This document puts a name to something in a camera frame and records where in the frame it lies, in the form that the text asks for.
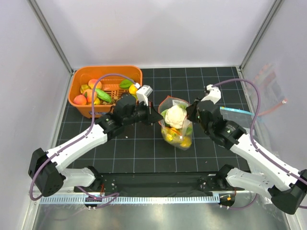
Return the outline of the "green bell pepper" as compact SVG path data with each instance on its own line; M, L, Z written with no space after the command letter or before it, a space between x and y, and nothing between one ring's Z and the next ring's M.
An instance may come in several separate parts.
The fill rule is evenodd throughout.
M186 130L186 135L191 135L193 132L193 125L188 126L187 130Z

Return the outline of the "red zipper clear bag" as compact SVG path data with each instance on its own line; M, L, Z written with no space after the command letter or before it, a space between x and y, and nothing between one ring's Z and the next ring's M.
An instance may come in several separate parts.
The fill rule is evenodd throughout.
M192 145L193 124L188 120L187 107L190 104L176 97L167 96L158 106L158 113L163 117L159 121L164 140L181 150Z

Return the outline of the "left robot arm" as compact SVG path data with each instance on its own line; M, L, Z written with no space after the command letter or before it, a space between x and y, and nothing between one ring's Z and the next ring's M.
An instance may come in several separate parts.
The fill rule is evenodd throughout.
M41 196L48 197L65 187L86 187L91 192L101 188L102 177L92 166L70 169L76 159L121 134L126 126L142 122L152 125L163 119L152 102L137 102L131 95L122 96L111 111L92 121L84 132L67 142L32 154L28 174L30 187L36 186Z

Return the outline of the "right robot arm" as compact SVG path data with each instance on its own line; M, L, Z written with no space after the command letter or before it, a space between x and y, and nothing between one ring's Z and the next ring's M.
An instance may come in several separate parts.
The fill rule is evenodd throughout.
M284 163L267 151L238 123L224 119L211 101L196 100L186 108L187 119L198 123L217 145L256 165L261 174L224 165L213 181L222 190L243 188L271 200L284 213L293 215L307 195L307 172Z

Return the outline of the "cauliflower toy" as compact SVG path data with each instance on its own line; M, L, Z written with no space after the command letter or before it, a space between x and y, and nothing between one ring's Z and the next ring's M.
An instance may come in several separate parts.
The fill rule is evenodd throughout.
M167 126L181 129L187 116L186 106L182 104L173 105L171 108L164 110L161 115Z

